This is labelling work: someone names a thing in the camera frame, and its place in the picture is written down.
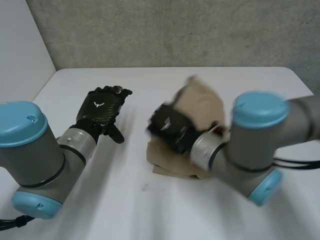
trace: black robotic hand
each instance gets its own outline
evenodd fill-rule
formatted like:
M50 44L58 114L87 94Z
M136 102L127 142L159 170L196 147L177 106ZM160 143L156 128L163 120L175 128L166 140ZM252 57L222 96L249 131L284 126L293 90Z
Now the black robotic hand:
M103 89L98 87L90 91L76 116L77 123L74 127L86 128L85 131L92 132L90 134L94 136L109 135L116 143L123 143L125 138L115 122L126 97L131 94L132 91L121 86L105 86Z
M224 127L214 121L208 130L196 130L193 122L171 105L162 104L153 113L147 130L160 139L175 153L190 152L193 144L203 133L211 132L222 137Z

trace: crumpled cloth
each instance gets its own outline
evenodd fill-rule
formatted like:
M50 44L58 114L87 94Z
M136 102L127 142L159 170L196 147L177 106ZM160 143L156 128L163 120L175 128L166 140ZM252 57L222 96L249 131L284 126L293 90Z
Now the crumpled cloth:
M224 104L219 95L197 76L187 79L186 85L173 98L173 108L190 118L197 130L207 130L214 121L225 123ZM146 159L153 164L153 173L177 178L212 177L189 160L189 154L171 151L161 139L152 136L146 149Z

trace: white logo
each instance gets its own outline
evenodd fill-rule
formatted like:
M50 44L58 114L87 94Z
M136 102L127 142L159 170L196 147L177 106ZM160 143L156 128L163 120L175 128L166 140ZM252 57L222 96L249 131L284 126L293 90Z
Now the white logo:
M95 105L97 108L105 104L104 102L101 103L101 104L97 104L95 101L94 101L93 103L94 103L94 105Z
M167 129L168 127L170 127L171 123L170 123L170 118L167 118L165 121L164 121L164 126L160 129L160 131L163 131L165 129Z

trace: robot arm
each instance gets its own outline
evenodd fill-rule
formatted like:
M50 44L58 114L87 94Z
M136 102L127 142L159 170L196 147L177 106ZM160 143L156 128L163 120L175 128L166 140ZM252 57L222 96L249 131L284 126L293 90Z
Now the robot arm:
M76 124L58 140L34 103L1 104L0 166L20 185L11 199L13 207L33 218L53 218L95 152L99 136L124 141L114 123L130 94L120 86L89 92Z
M170 139L167 145L173 151L189 152L193 163L213 172L241 195L262 206L277 191L282 180L282 173L274 163L275 151L319 138L319 103L320 96L285 101L268 92L245 93L234 102L227 143L223 142L219 127L210 132L197 131L183 125L168 110L163 111L163 105L151 117L148 130L166 143ZM181 123L175 127L176 135L168 133L170 127L163 129L163 119ZM176 151L177 146L184 151ZM315 168L314 165L308 167L300 169Z

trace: gray wall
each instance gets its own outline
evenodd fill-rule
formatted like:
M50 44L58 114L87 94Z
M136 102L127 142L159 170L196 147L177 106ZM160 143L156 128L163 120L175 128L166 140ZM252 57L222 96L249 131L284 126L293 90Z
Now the gray wall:
M320 93L320 0L27 0L57 70L283 66Z

